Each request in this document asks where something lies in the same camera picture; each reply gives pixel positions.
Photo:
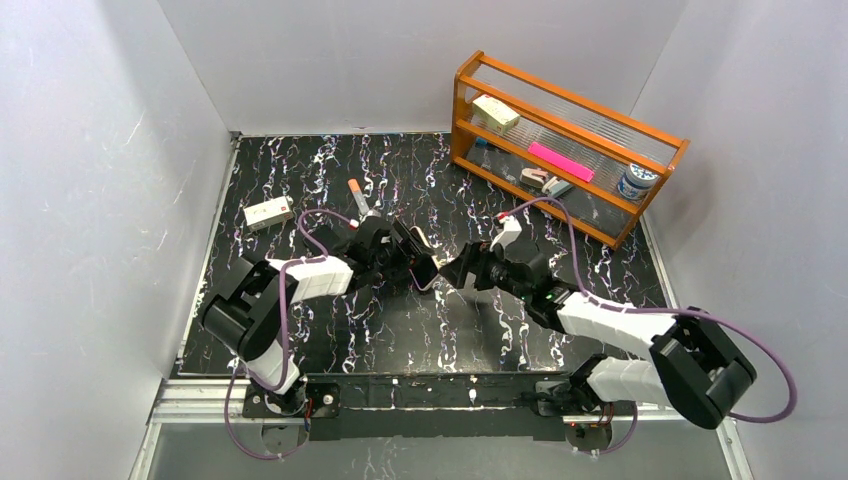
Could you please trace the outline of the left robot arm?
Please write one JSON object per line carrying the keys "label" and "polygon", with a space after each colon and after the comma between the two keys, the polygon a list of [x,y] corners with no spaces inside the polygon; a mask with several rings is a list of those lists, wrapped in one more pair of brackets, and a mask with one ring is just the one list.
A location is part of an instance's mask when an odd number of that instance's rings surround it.
{"label": "left robot arm", "polygon": [[345,234],[327,225],[305,233],[310,257],[239,258],[203,300],[200,326],[234,352],[267,393],[283,396],[301,378],[288,334],[292,304],[383,283],[426,292],[441,274],[444,264],[419,228],[374,215],[347,224]]}

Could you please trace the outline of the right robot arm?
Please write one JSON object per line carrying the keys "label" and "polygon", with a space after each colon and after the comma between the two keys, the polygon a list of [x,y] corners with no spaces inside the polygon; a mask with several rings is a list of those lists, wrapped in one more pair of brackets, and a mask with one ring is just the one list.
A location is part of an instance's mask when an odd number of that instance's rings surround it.
{"label": "right robot arm", "polygon": [[757,379],[753,364],[701,310],[604,308],[555,277],[541,254],[514,260],[502,246],[487,243],[472,247],[471,254],[476,289],[498,288],[522,300],[527,315],[544,328],[633,354],[631,360],[587,361],[570,379],[574,399],[669,406],[694,425],[714,429]]}

